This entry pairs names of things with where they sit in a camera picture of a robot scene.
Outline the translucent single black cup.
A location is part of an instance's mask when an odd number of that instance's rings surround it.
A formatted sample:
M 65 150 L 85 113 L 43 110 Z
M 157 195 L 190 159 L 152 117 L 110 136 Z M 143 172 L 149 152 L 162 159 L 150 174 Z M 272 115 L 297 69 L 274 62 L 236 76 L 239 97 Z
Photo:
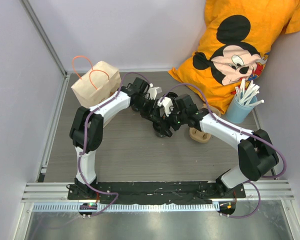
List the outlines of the translucent single black cup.
M 158 132 L 156 132 L 155 135 L 156 135 L 158 138 L 165 138 L 165 137 L 166 137 L 164 134 L 161 134 L 161 133 L 158 133 Z

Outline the printed paper takeout bag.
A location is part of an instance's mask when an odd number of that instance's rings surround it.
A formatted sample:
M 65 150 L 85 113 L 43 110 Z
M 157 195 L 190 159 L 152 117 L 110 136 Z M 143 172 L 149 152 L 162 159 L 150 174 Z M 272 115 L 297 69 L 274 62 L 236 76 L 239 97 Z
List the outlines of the printed paper takeout bag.
M 75 60 L 83 58 L 90 64 L 89 70 L 80 75 L 75 68 Z M 74 73 L 79 79 L 71 86 L 80 105 L 90 108 L 98 105 L 115 94 L 121 84 L 121 76 L 118 68 L 105 61 L 92 64 L 90 59 L 83 55 L 77 55 L 71 62 Z

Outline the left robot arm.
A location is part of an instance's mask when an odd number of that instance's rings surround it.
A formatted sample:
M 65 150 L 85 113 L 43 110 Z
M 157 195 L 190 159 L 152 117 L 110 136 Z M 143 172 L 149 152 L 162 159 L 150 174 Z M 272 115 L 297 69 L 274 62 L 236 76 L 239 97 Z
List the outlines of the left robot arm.
M 103 140 L 104 126 L 120 111 L 134 106 L 140 109 L 148 100 L 155 100 L 162 92 L 137 77 L 127 86 L 121 85 L 108 99 L 90 108 L 79 107 L 76 111 L 69 136 L 77 154 L 77 173 L 73 184 L 67 186 L 69 200 L 90 200 L 97 194 L 95 171 L 96 151 Z

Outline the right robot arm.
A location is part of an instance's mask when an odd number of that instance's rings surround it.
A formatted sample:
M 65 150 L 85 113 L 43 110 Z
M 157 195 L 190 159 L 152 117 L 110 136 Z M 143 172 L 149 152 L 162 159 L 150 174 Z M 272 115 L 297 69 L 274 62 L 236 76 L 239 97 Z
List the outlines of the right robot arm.
M 247 181 L 258 181 L 279 163 L 269 135 L 262 129 L 251 131 L 240 128 L 222 120 L 207 107 L 198 109 L 188 94 L 176 98 L 164 96 L 157 105 L 164 110 L 163 119 L 175 131 L 182 125 L 188 125 L 217 137 L 237 150 L 238 165 L 215 180 L 215 190 L 220 197 L 228 197 L 235 187 Z

